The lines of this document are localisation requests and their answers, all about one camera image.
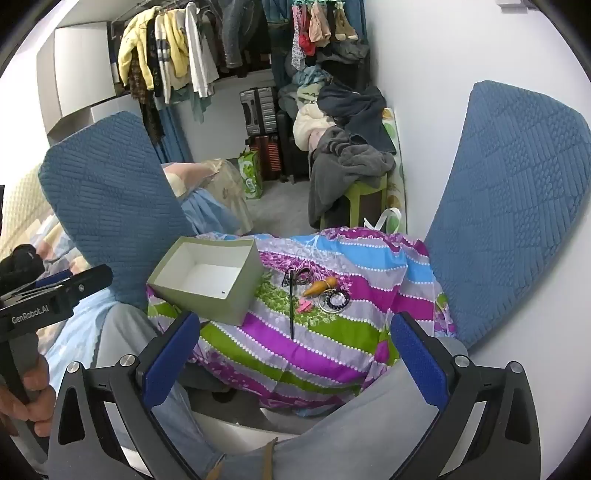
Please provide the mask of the blue textured cushion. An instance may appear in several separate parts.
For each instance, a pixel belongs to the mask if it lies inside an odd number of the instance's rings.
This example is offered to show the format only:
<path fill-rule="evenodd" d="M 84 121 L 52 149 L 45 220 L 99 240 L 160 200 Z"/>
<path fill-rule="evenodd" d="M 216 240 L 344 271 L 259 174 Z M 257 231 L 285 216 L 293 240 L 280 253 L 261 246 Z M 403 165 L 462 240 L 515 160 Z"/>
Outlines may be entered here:
<path fill-rule="evenodd" d="M 38 178 L 85 260 L 112 270 L 115 299 L 146 309 L 148 277 L 193 230 L 142 121 L 119 112 L 76 132 L 49 148 Z"/>
<path fill-rule="evenodd" d="M 552 264 L 590 191 L 590 128 L 541 93 L 485 80 L 425 239 L 456 334 L 473 347 Z"/>

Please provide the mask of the pink hair clip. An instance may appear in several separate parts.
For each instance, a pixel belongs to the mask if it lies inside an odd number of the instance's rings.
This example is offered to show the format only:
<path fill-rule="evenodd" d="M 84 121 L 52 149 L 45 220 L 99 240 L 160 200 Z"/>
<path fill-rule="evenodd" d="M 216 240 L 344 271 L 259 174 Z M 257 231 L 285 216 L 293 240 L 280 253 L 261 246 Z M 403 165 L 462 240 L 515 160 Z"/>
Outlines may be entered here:
<path fill-rule="evenodd" d="M 298 299 L 297 313 L 308 313 L 314 308 L 314 302 L 307 298 Z"/>

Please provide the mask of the green shopping bag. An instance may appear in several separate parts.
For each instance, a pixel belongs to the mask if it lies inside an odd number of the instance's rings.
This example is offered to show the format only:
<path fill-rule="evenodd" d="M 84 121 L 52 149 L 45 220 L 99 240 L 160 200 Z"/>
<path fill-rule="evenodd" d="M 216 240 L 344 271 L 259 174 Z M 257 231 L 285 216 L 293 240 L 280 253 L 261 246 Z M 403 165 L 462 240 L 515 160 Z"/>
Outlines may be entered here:
<path fill-rule="evenodd" d="M 243 191 L 247 199 L 259 199 L 263 196 L 263 178 L 260 172 L 259 153 L 245 149 L 238 157 L 238 170 L 242 176 Z"/>

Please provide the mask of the beige floral pillow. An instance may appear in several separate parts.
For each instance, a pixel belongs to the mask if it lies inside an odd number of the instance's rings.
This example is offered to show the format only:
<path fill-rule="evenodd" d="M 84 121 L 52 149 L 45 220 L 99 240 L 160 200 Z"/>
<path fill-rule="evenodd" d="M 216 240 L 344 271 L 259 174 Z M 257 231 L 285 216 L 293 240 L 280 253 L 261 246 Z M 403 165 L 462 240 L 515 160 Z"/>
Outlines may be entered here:
<path fill-rule="evenodd" d="M 214 159 L 200 163 L 167 163 L 162 165 L 162 170 L 179 202 L 193 190 L 205 189 L 242 223 L 237 235 L 252 231 L 252 216 L 246 205 L 242 177 L 231 162 Z"/>

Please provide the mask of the green cardboard box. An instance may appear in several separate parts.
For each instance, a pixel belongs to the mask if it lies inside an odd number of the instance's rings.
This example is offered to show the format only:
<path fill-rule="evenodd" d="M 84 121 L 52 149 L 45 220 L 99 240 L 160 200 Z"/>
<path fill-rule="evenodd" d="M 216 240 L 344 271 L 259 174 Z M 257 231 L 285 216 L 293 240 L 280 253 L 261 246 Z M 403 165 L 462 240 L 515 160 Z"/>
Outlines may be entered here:
<path fill-rule="evenodd" d="M 200 320 L 242 325 L 263 277 L 256 241 L 180 237 L 147 285 L 156 296 Z"/>

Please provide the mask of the green plastic stool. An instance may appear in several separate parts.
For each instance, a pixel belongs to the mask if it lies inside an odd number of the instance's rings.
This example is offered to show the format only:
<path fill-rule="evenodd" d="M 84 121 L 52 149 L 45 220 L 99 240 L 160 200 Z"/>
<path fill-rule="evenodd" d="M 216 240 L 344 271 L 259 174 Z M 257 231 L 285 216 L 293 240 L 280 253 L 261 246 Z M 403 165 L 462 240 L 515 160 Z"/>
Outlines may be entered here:
<path fill-rule="evenodd" d="M 376 223 L 387 207 L 387 176 L 380 178 L 378 186 L 372 187 L 363 181 L 349 189 L 322 214 L 321 229 L 333 227 L 359 227 L 365 220 Z"/>

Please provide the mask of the grey suitcase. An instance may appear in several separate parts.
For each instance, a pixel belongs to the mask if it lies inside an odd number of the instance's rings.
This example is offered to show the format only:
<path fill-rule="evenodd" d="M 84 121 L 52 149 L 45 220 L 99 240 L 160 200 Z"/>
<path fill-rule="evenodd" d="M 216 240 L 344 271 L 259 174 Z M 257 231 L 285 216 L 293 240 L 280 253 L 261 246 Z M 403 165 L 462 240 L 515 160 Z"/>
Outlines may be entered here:
<path fill-rule="evenodd" d="M 245 129 L 249 137 L 270 135 L 277 131 L 276 87 L 256 87 L 239 93 L 245 116 Z"/>

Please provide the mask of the light blue bedsheet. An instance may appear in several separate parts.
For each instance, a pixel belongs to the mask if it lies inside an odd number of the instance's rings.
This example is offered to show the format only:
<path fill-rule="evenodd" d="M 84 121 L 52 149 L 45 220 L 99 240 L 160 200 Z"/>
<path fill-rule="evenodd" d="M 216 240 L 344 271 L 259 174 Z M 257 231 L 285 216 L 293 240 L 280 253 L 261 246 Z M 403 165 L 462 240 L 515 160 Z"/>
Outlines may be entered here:
<path fill-rule="evenodd" d="M 205 189 L 193 190 L 180 202 L 180 206 L 197 235 L 211 232 L 236 234 L 242 227 L 231 210 Z"/>

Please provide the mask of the white cabinet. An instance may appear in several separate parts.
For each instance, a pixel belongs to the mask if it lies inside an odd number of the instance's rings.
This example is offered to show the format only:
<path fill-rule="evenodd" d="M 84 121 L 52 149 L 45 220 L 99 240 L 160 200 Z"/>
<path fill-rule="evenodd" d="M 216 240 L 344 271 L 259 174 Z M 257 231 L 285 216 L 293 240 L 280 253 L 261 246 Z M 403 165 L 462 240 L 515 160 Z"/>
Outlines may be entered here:
<path fill-rule="evenodd" d="M 37 82 L 45 133 L 51 145 L 113 114 L 140 115 L 138 103 L 114 81 L 107 24 L 54 30 L 37 54 Z"/>

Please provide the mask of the grey fleece blanket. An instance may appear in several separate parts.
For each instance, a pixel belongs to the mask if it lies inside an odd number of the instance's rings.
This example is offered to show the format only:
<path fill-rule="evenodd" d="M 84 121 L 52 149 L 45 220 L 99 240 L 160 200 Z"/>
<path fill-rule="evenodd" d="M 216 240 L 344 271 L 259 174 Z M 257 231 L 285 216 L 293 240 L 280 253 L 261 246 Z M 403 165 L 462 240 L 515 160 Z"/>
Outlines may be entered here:
<path fill-rule="evenodd" d="M 320 227 L 322 215 L 356 181 L 377 187 L 380 179 L 396 166 L 392 153 L 360 143 L 338 126 L 322 134 L 311 159 L 308 222 L 313 228 Z"/>

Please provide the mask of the white hanging shirt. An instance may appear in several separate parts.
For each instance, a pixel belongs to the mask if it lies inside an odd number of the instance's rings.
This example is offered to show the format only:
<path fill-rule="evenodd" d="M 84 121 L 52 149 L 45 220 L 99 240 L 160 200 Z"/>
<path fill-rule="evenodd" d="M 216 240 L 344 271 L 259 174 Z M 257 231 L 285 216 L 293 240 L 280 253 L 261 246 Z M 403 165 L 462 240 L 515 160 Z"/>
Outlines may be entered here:
<path fill-rule="evenodd" d="M 211 48 L 198 26 L 199 9 L 189 2 L 185 7 L 185 32 L 188 45 L 189 70 L 193 91 L 200 98 L 213 94 L 213 84 L 219 78 Z"/>

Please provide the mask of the dark navy jacket pile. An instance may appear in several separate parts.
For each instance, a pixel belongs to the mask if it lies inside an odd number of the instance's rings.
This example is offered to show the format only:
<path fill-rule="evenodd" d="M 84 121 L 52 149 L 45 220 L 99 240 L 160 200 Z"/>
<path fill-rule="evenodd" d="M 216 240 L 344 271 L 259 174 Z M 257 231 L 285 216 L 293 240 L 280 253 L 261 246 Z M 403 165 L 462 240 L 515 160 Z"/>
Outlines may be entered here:
<path fill-rule="evenodd" d="M 363 92 L 332 83 L 318 93 L 318 107 L 346 130 L 355 141 L 365 142 L 378 151 L 394 154 L 394 146 L 383 124 L 386 99 L 376 86 Z"/>

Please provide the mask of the orange gourd pendant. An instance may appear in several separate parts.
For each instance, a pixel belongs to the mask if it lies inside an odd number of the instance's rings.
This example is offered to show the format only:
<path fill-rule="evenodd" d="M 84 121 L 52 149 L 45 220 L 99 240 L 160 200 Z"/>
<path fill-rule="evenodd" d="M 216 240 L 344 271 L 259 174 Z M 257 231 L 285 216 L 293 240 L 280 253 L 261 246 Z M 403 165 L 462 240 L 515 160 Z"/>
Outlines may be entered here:
<path fill-rule="evenodd" d="M 335 289 L 339 286 L 339 280 L 335 277 L 328 277 L 322 280 L 315 281 L 304 291 L 305 297 L 317 297 L 325 291 Z"/>

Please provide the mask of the blue textured cushion left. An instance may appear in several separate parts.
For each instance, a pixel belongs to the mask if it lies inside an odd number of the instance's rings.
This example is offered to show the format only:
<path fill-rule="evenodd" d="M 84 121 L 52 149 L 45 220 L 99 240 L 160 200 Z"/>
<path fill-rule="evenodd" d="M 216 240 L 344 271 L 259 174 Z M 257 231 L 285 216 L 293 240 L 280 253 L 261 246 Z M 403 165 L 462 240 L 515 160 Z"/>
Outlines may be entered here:
<path fill-rule="evenodd" d="M 115 299 L 146 309 L 148 277 L 193 230 L 142 121 L 119 112 L 76 132 L 49 148 L 38 178 L 85 260 L 112 270 Z"/>

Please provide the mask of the cream fluffy blanket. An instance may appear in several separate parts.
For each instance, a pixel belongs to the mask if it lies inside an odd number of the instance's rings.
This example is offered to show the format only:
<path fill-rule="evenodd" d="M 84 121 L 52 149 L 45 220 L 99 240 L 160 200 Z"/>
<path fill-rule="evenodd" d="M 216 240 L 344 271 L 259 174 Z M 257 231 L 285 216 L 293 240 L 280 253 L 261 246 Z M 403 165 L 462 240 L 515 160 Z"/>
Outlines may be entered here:
<path fill-rule="evenodd" d="M 320 138 L 332 126 L 335 126 L 335 121 L 322 112 L 317 103 L 305 104 L 298 110 L 294 120 L 294 143 L 301 151 L 314 150 L 317 143 L 310 147 L 311 137 Z"/>

